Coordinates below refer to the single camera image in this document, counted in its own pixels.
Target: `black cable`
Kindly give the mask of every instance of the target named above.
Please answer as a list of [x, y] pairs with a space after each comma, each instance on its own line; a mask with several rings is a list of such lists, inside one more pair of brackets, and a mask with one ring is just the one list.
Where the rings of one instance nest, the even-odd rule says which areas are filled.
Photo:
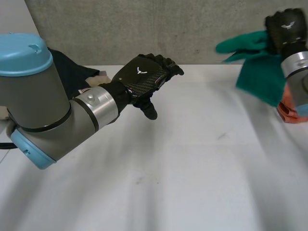
[[8, 150], [17, 148], [14, 143], [0, 143], [0, 149]]

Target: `beige object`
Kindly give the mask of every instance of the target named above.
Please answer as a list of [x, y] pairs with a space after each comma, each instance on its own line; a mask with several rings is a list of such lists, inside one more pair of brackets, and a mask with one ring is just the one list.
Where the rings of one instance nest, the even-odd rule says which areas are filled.
[[[95, 87], [102, 83], [110, 83], [111, 79], [108, 76], [95, 76], [86, 79], [86, 82], [91, 86]], [[8, 119], [9, 113], [6, 107], [0, 106], [0, 120]]]
[[8, 119], [9, 113], [6, 107], [0, 106], [0, 119]]
[[110, 83], [111, 79], [108, 78], [108, 76], [95, 76], [95, 77], [89, 77], [86, 79], [86, 82], [91, 86], [95, 87], [103, 83]]

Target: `silver metal ring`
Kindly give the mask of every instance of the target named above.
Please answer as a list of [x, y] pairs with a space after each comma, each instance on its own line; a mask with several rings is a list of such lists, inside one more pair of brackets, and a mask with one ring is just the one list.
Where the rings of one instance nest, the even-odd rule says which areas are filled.
[[281, 67], [286, 78], [294, 71], [308, 67], [308, 51], [289, 56], [281, 63]]
[[76, 98], [82, 100], [93, 112], [97, 119], [99, 129], [117, 118], [118, 108], [115, 100], [102, 87], [94, 87]]

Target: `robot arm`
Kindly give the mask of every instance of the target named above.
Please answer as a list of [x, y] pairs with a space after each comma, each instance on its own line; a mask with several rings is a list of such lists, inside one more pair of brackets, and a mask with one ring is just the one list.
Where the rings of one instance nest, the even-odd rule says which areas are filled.
[[307, 24], [301, 9], [276, 12], [265, 20], [273, 47], [281, 54], [282, 70], [299, 116], [308, 117]]
[[109, 84], [68, 100], [44, 41], [30, 34], [0, 35], [0, 105], [17, 128], [13, 143], [40, 169], [114, 121], [133, 104], [150, 119], [153, 92], [184, 72], [171, 59], [139, 55]]

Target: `orange object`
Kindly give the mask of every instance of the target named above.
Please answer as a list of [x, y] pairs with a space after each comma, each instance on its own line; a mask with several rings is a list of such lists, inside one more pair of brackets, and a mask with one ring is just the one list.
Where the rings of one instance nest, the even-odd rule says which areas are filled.
[[288, 85], [285, 85], [282, 100], [278, 104], [277, 111], [285, 123], [297, 124], [308, 121], [307, 117], [299, 117], [294, 109], [293, 99]]

